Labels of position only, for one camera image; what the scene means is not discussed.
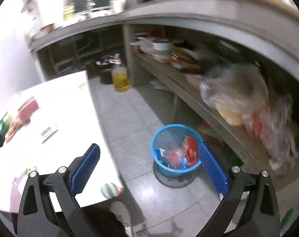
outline clear plastic bag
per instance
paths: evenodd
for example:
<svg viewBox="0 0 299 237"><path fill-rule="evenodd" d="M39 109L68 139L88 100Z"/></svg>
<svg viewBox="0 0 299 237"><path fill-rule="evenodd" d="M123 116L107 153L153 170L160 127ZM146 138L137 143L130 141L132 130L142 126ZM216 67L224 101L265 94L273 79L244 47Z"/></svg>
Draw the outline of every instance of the clear plastic bag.
<svg viewBox="0 0 299 237"><path fill-rule="evenodd" d="M249 114L268 100L264 78L253 64L215 67L201 81L201 97L211 107Z"/></svg>
<svg viewBox="0 0 299 237"><path fill-rule="evenodd" d="M130 43L131 45L136 45L142 52L145 52L149 55L154 54L154 47L151 38L138 37L136 42Z"/></svg>
<svg viewBox="0 0 299 237"><path fill-rule="evenodd" d="M272 170L283 175L294 167L299 156L291 129L292 97L272 90L270 93L271 100L265 108L243 115L243 119L247 131L259 137L266 147Z"/></svg>

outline plastic container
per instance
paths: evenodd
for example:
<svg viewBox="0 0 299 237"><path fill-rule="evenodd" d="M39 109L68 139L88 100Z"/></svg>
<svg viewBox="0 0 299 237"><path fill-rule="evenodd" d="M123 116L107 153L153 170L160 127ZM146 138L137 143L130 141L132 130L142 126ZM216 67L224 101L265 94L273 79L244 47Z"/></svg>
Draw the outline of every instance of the plastic container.
<svg viewBox="0 0 299 237"><path fill-rule="evenodd" d="M169 39L154 39L154 58L159 62L168 62L172 58L171 47L173 43Z"/></svg>
<svg viewBox="0 0 299 237"><path fill-rule="evenodd" d="M193 130L190 127L181 124L171 124L162 127L159 129L154 136L152 137L150 150L153 159L158 165L158 170L164 176L167 177L179 177L185 173L189 173L201 165L201 161L199 160L194 166L188 169L171 169L169 167L164 166L160 161L158 161L155 150L158 148L164 148L164 146L174 146L174 147L181 147L182 146L182 139L185 135L189 135L193 137L196 141L197 147L200 143L203 142L202 137L199 133Z"/></svg>
<svg viewBox="0 0 299 237"><path fill-rule="evenodd" d="M121 62L118 53L114 56L112 63L114 63L114 66L111 70L114 90L116 92L126 92L130 88L128 73L125 65Z"/></svg>

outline white sneaker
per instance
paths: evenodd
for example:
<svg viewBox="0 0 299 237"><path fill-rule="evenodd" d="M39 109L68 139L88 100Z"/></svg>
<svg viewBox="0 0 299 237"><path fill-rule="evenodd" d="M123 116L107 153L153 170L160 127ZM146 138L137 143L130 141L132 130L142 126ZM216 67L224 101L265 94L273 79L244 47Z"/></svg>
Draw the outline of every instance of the white sneaker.
<svg viewBox="0 0 299 237"><path fill-rule="evenodd" d="M114 201L110 205L110 212L123 224L125 233L128 237L133 237L131 216L128 208L120 201Z"/></svg>

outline wooden shelf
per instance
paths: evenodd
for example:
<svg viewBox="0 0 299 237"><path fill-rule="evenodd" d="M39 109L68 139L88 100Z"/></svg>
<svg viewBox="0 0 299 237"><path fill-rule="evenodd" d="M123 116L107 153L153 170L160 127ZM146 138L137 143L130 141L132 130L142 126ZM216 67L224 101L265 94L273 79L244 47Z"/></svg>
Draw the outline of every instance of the wooden shelf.
<svg viewBox="0 0 299 237"><path fill-rule="evenodd" d="M202 100L199 91L188 83L185 74L178 71L171 64L160 63L145 54L134 55L134 63L140 64L151 72L215 129L244 162L243 170L245 172L269 171L277 191L299 178L299 160L293 170L286 176L277 177L269 165L268 154L261 141L251 138L244 127L234 127L227 124L216 109L210 108Z"/></svg>

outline gray floor tile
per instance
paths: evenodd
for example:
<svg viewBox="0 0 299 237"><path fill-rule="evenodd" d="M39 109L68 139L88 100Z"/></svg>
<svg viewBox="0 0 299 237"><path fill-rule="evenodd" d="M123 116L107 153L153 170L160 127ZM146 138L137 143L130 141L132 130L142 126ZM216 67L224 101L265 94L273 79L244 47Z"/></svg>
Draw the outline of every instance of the gray floor tile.
<svg viewBox="0 0 299 237"><path fill-rule="evenodd" d="M134 106L137 112L140 114L141 118L144 120L147 127L162 124L159 117L155 114L153 109L146 101L137 102L134 104Z"/></svg>
<svg viewBox="0 0 299 237"><path fill-rule="evenodd" d="M143 101L143 96L138 92L138 90L134 87L130 87L130 89L126 92L133 103Z"/></svg>
<svg viewBox="0 0 299 237"><path fill-rule="evenodd" d="M157 130L159 130L160 128L162 128L164 126L164 124L162 122L158 123L157 125L148 127L149 131L151 132L152 135L154 135Z"/></svg>
<svg viewBox="0 0 299 237"><path fill-rule="evenodd" d="M207 221L208 217L196 203L171 219L147 230L152 237L195 237Z"/></svg>
<svg viewBox="0 0 299 237"><path fill-rule="evenodd" d="M100 116L108 142L146 129L146 125L132 105Z"/></svg>
<svg viewBox="0 0 299 237"><path fill-rule="evenodd" d="M150 84L135 89L143 99L134 105L147 127L171 123L174 94L156 90Z"/></svg>
<svg viewBox="0 0 299 237"><path fill-rule="evenodd" d="M96 94L96 82L97 81L99 81L99 78L90 79L88 82L89 82L89 88L90 88L90 94L91 94L92 102L95 106L96 114L97 114L97 116L99 116L100 115L100 108L99 108L97 94Z"/></svg>
<svg viewBox="0 0 299 237"><path fill-rule="evenodd" d="M125 182L153 169L153 158L150 154L151 138L149 130L144 130L109 143Z"/></svg>
<svg viewBox="0 0 299 237"><path fill-rule="evenodd" d="M192 196L194 196L195 201L199 201L206 195L216 196L219 199L219 194L214 189L205 169L200 166L194 173L196 178L188 185L188 189Z"/></svg>
<svg viewBox="0 0 299 237"><path fill-rule="evenodd" d="M126 92L109 92L98 97L100 115L118 111L130 104L132 104L132 101Z"/></svg>
<svg viewBox="0 0 299 237"><path fill-rule="evenodd" d="M179 98L174 123L183 124L196 129L202 122L203 119L192 108L190 108L187 103Z"/></svg>
<svg viewBox="0 0 299 237"><path fill-rule="evenodd" d="M115 92L113 84L112 85L103 85L100 83L96 84L95 93L98 98L112 92Z"/></svg>
<svg viewBox="0 0 299 237"><path fill-rule="evenodd" d="M145 217L146 228L157 225L193 205L187 188L172 189L160 184L153 172L126 182L139 213Z"/></svg>
<svg viewBox="0 0 299 237"><path fill-rule="evenodd" d="M151 237L147 230L134 233L134 237Z"/></svg>
<svg viewBox="0 0 299 237"><path fill-rule="evenodd" d="M210 218L220 204L219 195L208 194L199 200L199 206Z"/></svg>
<svg viewBox="0 0 299 237"><path fill-rule="evenodd" d="M91 88L95 88L97 85L100 85L100 77L91 78L88 82Z"/></svg>

